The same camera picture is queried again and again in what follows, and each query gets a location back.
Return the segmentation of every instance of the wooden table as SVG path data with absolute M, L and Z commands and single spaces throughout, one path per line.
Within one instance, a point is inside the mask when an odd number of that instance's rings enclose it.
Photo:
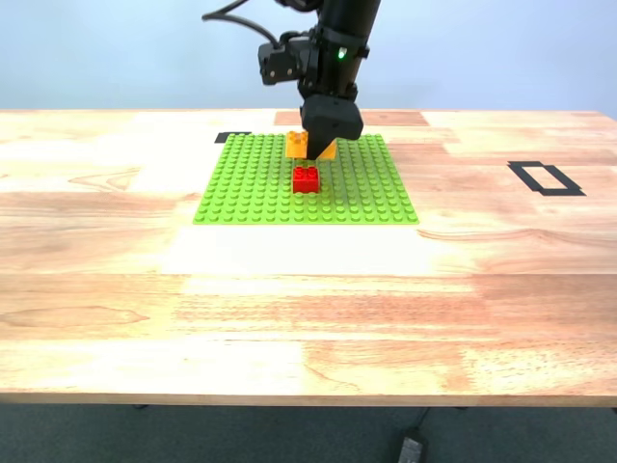
M 617 406 L 617 122 L 364 119 L 419 226 L 191 225 L 297 111 L 0 113 L 0 400 Z

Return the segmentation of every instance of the orange lego brick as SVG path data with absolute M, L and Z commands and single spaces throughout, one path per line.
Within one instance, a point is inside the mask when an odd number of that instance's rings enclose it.
M 309 135 L 304 132 L 288 132 L 285 138 L 285 157 L 292 159 L 306 159 L 307 158 L 307 141 Z M 336 140 L 330 143 L 330 145 L 322 152 L 319 160 L 332 160 L 336 159 Z

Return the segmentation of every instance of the black cable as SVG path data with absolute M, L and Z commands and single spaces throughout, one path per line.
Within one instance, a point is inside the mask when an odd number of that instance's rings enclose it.
M 279 41 L 277 41 L 277 38 L 274 37 L 270 31 L 261 27 L 259 24 L 255 22 L 245 19 L 244 17 L 232 16 L 230 14 L 204 14 L 201 17 L 201 20 L 203 21 L 207 21 L 210 19 L 215 19 L 218 21 L 233 22 L 235 24 L 240 24 L 245 27 L 248 27 L 249 29 L 253 29 L 254 31 L 261 34 L 263 37 L 268 39 L 268 41 L 270 41 L 275 48 L 281 48 Z
M 249 0 L 235 0 L 235 2 L 231 2 L 229 5 L 221 8 L 220 10 L 217 10 L 216 12 L 212 12 L 210 14 L 227 14 L 233 10 L 235 10 L 236 8 L 238 8 L 241 5 L 244 5 L 245 3 L 247 3 Z
M 322 1 L 323 0 L 313 0 L 312 2 L 306 2 L 303 0 L 285 0 L 285 3 L 296 12 L 308 13 L 319 8 Z
M 420 412 L 420 415 L 416 420 L 414 429 L 420 429 L 420 427 L 422 426 L 422 423 L 424 422 L 424 419 L 426 418 L 426 415 L 428 415 L 428 412 L 430 411 L 431 411 L 431 407 L 424 407 L 424 410 Z
M 256 22 L 252 22 L 248 19 L 245 19 L 244 17 L 232 16 L 228 14 L 228 12 L 235 10 L 240 5 L 243 5 L 244 3 L 248 1 L 249 0 L 235 0 L 235 2 L 231 2 L 229 5 L 221 8 L 220 10 L 217 10 L 216 12 L 203 14 L 201 16 L 201 20 L 202 21 L 209 21 L 209 20 L 227 21 L 227 22 L 233 22 L 234 24 L 240 24 L 242 26 L 248 27 L 249 29 L 252 29 L 255 32 L 261 34 L 263 37 L 268 39 L 268 41 L 270 41 L 275 48 L 281 48 L 281 44 L 279 43 L 277 38 L 274 37 L 274 35 L 270 31 L 265 29 L 264 27 L 261 27 Z

